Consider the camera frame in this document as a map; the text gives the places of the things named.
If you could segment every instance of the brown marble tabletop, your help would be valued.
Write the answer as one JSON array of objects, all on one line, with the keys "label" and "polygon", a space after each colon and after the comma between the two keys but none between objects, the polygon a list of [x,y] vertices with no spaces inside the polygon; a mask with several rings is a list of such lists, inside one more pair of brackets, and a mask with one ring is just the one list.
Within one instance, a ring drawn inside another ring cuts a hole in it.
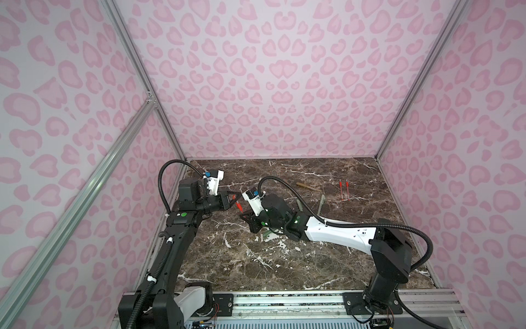
[{"label": "brown marble tabletop", "polygon": [[[275,175],[292,184],[314,211],[325,194],[320,215],[326,218],[359,223],[382,217],[403,223],[372,158],[208,160],[193,164],[223,170],[220,189],[245,191],[260,178]],[[187,177],[193,174],[188,171]],[[349,182],[350,200],[341,200],[340,181],[345,198],[345,182]],[[296,186],[296,182],[323,192]],[[298,208],[296,198],[279,183],[266,181],[263,190]],[[241,205],[244,211],[249,209],[247,202]],[[239,214],[233,207],[203,221],[179,272],[176,291],[197,280],[212,282],[214,291],[363,289],[373,274],[374,262],[369,255],[336,244],[294,242],[274,233],[266,235],[265,228],[253,234]],[[417,259],[413,248],[413,262]],[[434,288],[425,266],[418,271],[411,273],[406,288]]]}]

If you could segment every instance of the black mounting plate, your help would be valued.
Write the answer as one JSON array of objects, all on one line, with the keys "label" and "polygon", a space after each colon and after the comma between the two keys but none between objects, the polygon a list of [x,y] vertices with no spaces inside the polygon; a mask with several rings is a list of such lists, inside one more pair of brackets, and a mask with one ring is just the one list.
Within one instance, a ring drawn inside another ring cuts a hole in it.
[{"label": "black mounting plate", "polygon": [[[371,312],[369,312],[363,305],[362,293],[343,293],[342,295],[343,305],[345,306],[345,311],[347,312],[347,315],[371,315]],[[391,307],[393,314],[403,313],[402,306],[400,306],[398,302],[395,303],[394,294],[391,294],[391,296],[389,297],[389,306]]]},{"label": "black mounting plate", "polygon": [[217,316],[232,316],[232,307],[234,305],[233,294],[214,294],[214,304],[219,305]]}]

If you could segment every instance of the white plastic part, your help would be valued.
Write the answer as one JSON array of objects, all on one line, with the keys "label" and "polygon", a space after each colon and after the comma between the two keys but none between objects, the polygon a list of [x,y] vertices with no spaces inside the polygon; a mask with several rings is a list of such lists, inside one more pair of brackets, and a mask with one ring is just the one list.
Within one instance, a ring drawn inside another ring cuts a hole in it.
[{"label": "white plastic part", "polygon": [[191,315],[205,304],[204,287],[188,287],[174,298],[175,303],[179,306],[183,318],[188,320]]},{"label": "white plastic part", "polygon": [[264,209],[263,206],[261,205],[261,198],[259,197],[259,195],[256,196],[253,199],[249,199],[248,195],[247,195],[247,192],[243,192],[242,196],[243,196],[243,199],[245,199],[245,201],[248,202],[248,204],[250,205],[250,207],[254,211],[254,214],[256,216],[259,216],[259,213],[262,212],[263,209]]},{"label": "white plastic part", "polygon": [[[349,222],[329,220],[324,217],[322,219],[326,222],[349,224]],[[374,227],[341,228],[325,226],[324,223],[320,223],[314,216],[307,221],[307,229],[305,230],[306,236],[311,241],[336,243],[357,249],[368,255],[371,254],[369,240],[375,237],[375,232],[376,228]]]},{"label": "white plastic part", "polygon": [[206,188],[210,190],[210,195],[217,195],[217,189],[219,187],[219,182],[223,179],[225,176],[225,172],[218,170],[217,171],[217,178],[216,177],[206,177],[203,176],[203,178],[206,179]]}]

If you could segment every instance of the pink heart pattern wall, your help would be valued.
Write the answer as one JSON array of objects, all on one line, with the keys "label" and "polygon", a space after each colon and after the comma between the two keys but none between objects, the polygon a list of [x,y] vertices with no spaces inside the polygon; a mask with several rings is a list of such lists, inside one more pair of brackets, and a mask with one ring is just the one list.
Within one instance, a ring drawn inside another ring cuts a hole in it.
[{"label": "pink heart pattern wall", "polygon": [[474,328],[526,321],[524,1],[475,1],[381,159]]},{"label": "pink heart pattern wall", "polygon": [[117,0],[191,158],[372,156],[452,0]]},{"label": "pink heart pattern wall", "polygon": [[97,0],[0,3],[0,298],[144,100]]},{"label": "pink heart pattern wall", "polygon": [[[151,114],[13,328],[109,327],[164,218],[157,174],[174,157]],[[167,194],[177,171],[177,165],[165,171]]]}]

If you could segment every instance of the wooden stick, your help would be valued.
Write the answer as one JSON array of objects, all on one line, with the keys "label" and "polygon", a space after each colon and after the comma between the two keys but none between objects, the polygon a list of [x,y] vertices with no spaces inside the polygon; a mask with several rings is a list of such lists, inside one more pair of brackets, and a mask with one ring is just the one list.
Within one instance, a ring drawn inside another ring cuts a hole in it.
[{"label": "wooden stick", "polygon": [[316,191],[316,192],[321,192],[321,190],[319,190],[317,188],[314,188],[312,186],[309,186],[307,184],[304,184],[304,183],[297,182],[296,185],[304,187],[304,188],[308,188],[309,190],[313,190],[313,191]]}]

